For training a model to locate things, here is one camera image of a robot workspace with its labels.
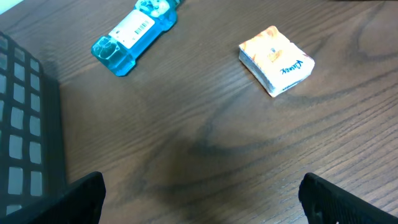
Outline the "teal mouthwash bottle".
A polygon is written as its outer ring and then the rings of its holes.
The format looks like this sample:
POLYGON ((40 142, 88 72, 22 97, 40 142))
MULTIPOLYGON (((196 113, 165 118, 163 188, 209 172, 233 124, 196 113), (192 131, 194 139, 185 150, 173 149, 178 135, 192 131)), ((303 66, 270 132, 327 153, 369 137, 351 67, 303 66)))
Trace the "teal mouthwash bottle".
POLYGON ((134 9, 108 35, 100 37, 91 53, 117 77, 126 76, 136 60, 177 22, 181 0, 138 0, 134 9))

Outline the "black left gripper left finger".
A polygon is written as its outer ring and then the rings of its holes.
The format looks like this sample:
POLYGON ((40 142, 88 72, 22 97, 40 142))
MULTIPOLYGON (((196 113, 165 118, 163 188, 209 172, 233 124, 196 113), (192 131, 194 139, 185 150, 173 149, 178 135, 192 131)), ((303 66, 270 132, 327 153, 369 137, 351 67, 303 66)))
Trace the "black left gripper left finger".
POLYGON ((106 196, 103 175, 92 172, 57 195, 1 218, 2 224, 98 224, 106 196))

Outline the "small orange box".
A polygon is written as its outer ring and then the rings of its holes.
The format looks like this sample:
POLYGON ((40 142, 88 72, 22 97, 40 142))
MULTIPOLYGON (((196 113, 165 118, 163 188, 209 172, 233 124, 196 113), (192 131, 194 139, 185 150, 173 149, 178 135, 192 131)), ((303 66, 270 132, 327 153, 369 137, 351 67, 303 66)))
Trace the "small orange box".
POLYGON ((276 26, 239 44, 239 59, 273 98, 302 82, 315 67, 314 59, 276 26))

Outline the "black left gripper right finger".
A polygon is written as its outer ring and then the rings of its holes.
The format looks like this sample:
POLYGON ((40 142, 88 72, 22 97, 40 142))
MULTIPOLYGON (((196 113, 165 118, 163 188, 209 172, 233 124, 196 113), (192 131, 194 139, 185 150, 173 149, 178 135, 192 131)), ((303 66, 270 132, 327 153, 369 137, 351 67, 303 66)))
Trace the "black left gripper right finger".
POLYGON ((309 224, 397 224, 397 217, 310 172, 300 183, 298 199, 309 224))

